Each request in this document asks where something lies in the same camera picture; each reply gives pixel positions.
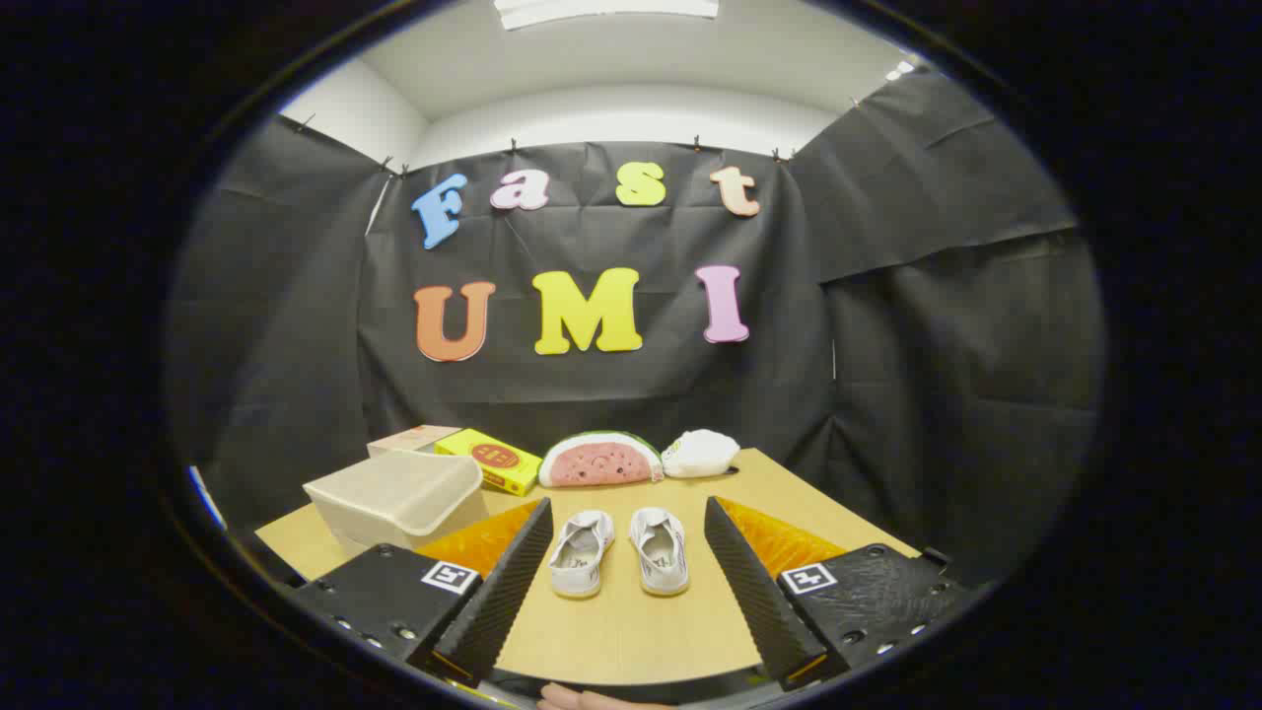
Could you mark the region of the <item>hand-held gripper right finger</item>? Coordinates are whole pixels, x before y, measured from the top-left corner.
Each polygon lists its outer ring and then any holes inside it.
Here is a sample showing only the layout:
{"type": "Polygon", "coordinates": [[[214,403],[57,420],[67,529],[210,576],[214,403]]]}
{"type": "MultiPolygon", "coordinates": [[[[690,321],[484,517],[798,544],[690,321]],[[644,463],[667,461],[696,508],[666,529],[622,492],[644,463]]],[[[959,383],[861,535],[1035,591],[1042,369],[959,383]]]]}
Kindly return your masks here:
{"type": "Polygon", "coordinates": [[[852,551],[722,496],[704,533],[764,670],[784,690],[875,665],[972,602],[933,554],[852,551]]]}

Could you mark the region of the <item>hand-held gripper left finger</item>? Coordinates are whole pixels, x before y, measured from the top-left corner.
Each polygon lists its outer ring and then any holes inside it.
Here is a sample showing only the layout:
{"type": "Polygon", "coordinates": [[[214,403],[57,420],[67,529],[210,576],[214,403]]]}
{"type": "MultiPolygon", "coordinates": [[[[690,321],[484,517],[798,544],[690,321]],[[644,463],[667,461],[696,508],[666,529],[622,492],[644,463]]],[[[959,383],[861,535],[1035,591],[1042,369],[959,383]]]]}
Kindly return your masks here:
{"type": "Polygon", "coordinates": [[[290,597],[370,652],[475,689],[497,665],[551,538],[544,496],[424,554],[370,545],[290,597]]]}

